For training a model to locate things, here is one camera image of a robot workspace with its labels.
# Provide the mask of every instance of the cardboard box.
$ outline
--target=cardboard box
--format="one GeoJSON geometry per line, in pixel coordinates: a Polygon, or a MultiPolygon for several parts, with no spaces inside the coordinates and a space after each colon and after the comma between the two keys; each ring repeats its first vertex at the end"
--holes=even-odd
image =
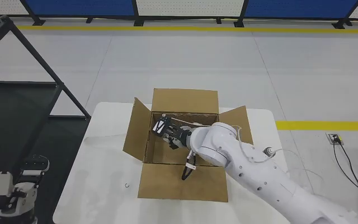
{"type": "Polygon", "coordinates": [[[243,142],[253,143],[246,107],[219,114],[218,92],[154,89],[152,111],[135,98],[123,151],[143,161],[138,198],[227,202],[226,173],[197,156],[197,167],[182,180],[187,148],[172,150],[151,131],[165,113],[187,122],[211,125],[224,122],[242,127],[243,142]]]}

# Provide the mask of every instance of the blue partition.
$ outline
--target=blue partition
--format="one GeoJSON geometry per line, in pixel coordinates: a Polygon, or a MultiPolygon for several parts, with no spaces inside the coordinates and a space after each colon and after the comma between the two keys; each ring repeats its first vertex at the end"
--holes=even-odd
{"type": "Polygon", "coordinates": [[[344,18],[356,0],[249,0],[245,17],[344,18]]]}
{"type": "Polygon", "coordinates": [[[133,16],[131,0],[27,0],[36,15],[133,16]]]}

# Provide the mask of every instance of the gray floor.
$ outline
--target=gray floor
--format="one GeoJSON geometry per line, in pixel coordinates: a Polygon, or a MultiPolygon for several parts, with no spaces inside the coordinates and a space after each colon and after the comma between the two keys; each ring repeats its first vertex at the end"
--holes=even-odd
{"type": "MultiPolygon", "coordinates": [[[[223,26],[231,23],[225,21],[223,26]]],[[[84,25],[84,22],[46,22],[58,24],[84,25]]],[[[131,25],[105,20],[94,24],[131,25]]],[[[178,21],[173,24],[197,25],[178,21]]],[[[248,22],[246,26],[331,28],[326,22],[269,25],[248,22]]],[[[133,102],[136,96],[151,103],[153,88],[199,88],[218,90],[222,107],[247,105],[269,109],[276,120],[358,120],[356,34],[28,30],[23,33],[90,113],[102,101],[133,102]]],[[[0,52],[0,80],[51,80],[13,35],[0,41],[0,52]]],[[[66,96],[61,96],[53,114],[80,112],[66,96]]],[[[300,155],[297,158],[285,152],[293,179],[315,194],[358,211],[358,189],[340,172],[325,132],[279,131],[284,149],[300,155]]],[[[357,133],[340,134],[358,172],[357,133]]],[[[348,172],[342,153],[338,153],[338,159],[348,172]]]]}

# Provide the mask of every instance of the white table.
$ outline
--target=white table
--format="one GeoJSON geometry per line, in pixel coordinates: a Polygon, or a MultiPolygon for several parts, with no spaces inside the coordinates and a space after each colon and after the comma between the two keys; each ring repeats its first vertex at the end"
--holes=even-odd
{"type": "MultiPolygon", "coordinates": [[[[288,223],[228,175],[228,203],[137,198],[142,162],[122,151],[131,110],[132,104],[97,105],[54,213],[55,223],[288,223]]],[[[227,110],[220,108],[221,113],[227,110]]],[[[247,113],[255,146],[281,148],[272,112],[247,113]]],[[[282,151],[274,160],[287,170],[282,151]]]]}

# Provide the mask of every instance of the yellow floor line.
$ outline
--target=yellow floor line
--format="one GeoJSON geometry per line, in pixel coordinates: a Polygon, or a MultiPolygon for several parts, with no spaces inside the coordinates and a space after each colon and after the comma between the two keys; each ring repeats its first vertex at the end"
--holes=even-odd
{"type": "Polygon", "coordinates": [[[276,121],[277,130],[358,130],[358,122],[276,121]]]}
{"type": "Polygon", "coordinates": [[[21,30],[81,30],[81,31],[216,31],[216,32],[295,32],[311,34],[358,34],[358,29],[300,29],[262,27],[195,27],[195,26],[17,26],[21,30]]]}

